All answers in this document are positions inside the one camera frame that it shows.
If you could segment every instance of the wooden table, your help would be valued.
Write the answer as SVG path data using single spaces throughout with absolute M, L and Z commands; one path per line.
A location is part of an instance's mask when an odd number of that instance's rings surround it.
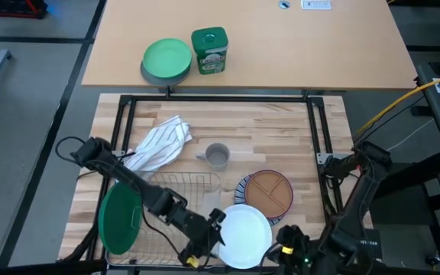
M 150 87 L 140 74 L 144 51 L 175 37 L 223 27 L 223 73 L 202 76 L 193 57 L 179 87 L 253 89 L 412 89 L 416 71 L 386 0 L 334 0 L 331 11 L 302 10 L 300 0 L 109 0 L 85 86 Z
M 100 96 L 91 136 L 111 139 L 119 98 L 119 94 Z M 323 99 L 334 151 L 350 153 L 352 138 L 342 97 L 326 96 Z M 121 147 L 127 113 L 125 110 L 117 148 Z M 286 216 L 272 227 L 273 237 L 283 225 L 299 225 L 312 238 L 321 234 L 325 220 L 306 103 L 139 101 L 134 113 L 130 147 L 135 148 L 152 127 L 174 115 L 180 115 L 190 124 L 193 139 L 186 143 L 179 159 L 162 167 L 160 172 L 210 173 L 208 166 L 197 160 L 195 154 L 205 150 L 211 143 L 222 142 L 231 150 L 228 168 L 216 173 L 221 179 L 217 190 L 223 209 L 234 204 L 235 188 L 243 177 L 259 170 L 275 170 L 290 181 L 294 196 L 293 205 Z M 323 149 L 318 116 L 315 122 Z M 355 178 L 348 177 L 341 185 L 343 201 L 348 198 L 354 183 Z M 84 176 L 77 183 L 59 258 L 67 256 L 92 226 L 101 184 L 102 178 L 98 174 Z M 201 210 L 202 198 L 186 198 L 192 210 Z M 169 235 L 178 249 L 186 245 L 186 239 L 178 237 L 182 235 L 174 228 L 162 225 L 152 217 L 147 220 Z M 366 226 L 371 226 L 369 215 L 364 222 Z M 144 253 L 147 249 L 161 249 L 161 260 L 154 260 L 157 255 L 146 257 Z M 136 259 L 138 264 L 178 264 L 176 255 L 165 240 L 147 230 L 144 223 L 131 252 L 122 256 L 111 255 L 109 261 L 127 264 L 130 259 Z

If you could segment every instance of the wire dish rack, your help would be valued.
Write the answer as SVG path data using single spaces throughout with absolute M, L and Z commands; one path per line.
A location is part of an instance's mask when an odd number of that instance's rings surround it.
M 214 173 L 184 173 L 184 172 L 142 172 L 140 176 L 150 184 L 171 188 L 187 201 L 187 208 L 206 218 L 220 204 L 220 177 Z M 163 232 L 179 252 L 186 246 L 188 239 L 172 225 L 167 226 L 153 217 L 146 209 L 145 216 L 152 227 Z M 111 265 L 127 266 L 167 266 L 181 267 L 177 254 L 171 248 L 166 238 L 151 230 L 143 221 L 131 248 L 122 255 L 106 254 L 106 260 Z

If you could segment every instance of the striped towel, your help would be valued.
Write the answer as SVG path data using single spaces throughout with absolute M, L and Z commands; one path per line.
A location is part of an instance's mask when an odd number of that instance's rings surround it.
M 181 153 L 186 142 L 193 137 L 189 125 L 180 116 L 175 116 L 150 130 L 135 149 L 135 155 L 125 161 L 125 166 L 137 175 L 148 177 L 159 168 L 172 163 Z

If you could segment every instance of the gray plate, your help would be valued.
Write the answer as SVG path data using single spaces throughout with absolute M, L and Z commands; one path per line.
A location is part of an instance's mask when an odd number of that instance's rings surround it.
M 188 69 L 186 69 L 184 72 L 182 72 L 178 76 L 174 76 L 169 79 L 163 79 L 163 78 L 159 78 L 159 77 L 156 77 L 156 76 L 153 76 L 152 74 L 150 74 L 145 69 L 144 64 L 141 62 L 142 76 L 144 77 L 144 79 L 147 82 L 149 82 L 150 84 L 155 85 L 155 86 L 174 86 L 174 85 L 181 83 L 188 76 L 189 68 L 191 68 L 191 66 L 189 66 Z

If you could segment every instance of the green tin can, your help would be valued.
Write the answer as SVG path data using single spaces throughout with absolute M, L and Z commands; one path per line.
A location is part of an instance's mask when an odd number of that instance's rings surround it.
M 223 27 L 209 27 L 191 34 L 201 74 L 221 73 L 227 60 L 228 38 Z

